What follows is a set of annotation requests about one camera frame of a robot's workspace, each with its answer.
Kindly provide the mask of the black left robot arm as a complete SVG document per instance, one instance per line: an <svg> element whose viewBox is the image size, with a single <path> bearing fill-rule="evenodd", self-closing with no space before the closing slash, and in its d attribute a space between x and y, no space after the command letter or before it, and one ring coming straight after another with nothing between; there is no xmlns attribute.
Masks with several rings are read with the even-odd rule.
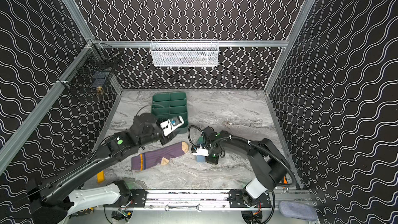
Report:
<svg viewBox="0 0 398 224"><path fill-rule="evenodd" d="M31 219L36 224L56 224L75 206L69 194L104 169L138 153L148 144L164 139L157 117L151 113L137 115L129 129L113 134L87 158L67 170L37 182L26 184Z"/></svg>

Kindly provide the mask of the purple striped sock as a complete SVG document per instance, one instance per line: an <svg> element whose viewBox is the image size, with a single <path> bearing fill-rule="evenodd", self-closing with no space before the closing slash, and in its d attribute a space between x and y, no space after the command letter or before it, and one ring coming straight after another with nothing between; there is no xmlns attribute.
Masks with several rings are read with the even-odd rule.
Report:
<svg viewBox="0 0 398 224"><path fill-rule="evenodd" d="M143 171L159 164L166 165L171 159L186 154L188 149L189 145L186 142L179 142L161 149L141 153L131 159L131 170Z"/></svg>

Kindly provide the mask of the blue orange striped sock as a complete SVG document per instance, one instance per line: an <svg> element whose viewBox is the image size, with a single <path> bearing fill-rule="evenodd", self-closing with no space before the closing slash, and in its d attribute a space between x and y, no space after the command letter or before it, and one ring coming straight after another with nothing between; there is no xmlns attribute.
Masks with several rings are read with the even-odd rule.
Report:
<svg viewBox="0 0 398 224"><path fill-rule="evenodd" d="M205 162L205 158L208 155L207 150L204 148L204 139L202 136L200 136L197 140L197 145L198 148L196 148L195 154L196 154L196 161L197 162Z"/></svg>

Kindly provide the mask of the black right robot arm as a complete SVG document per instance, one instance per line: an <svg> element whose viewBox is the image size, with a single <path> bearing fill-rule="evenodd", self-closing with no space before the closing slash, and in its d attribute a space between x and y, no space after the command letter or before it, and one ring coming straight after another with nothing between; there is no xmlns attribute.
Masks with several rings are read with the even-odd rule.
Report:
<svg viewBox="0 0 398 224"><path fill-rule="evenodd" d="M217 165L227 151L248 159L255 177L242 189L238 203L257 206L260 197L276 187L297 185L289 163L271 140L251 141L227 131L216 132L211 127L201 131L201 137L203 144L196 151L205 151L206 163Z"/></svg>

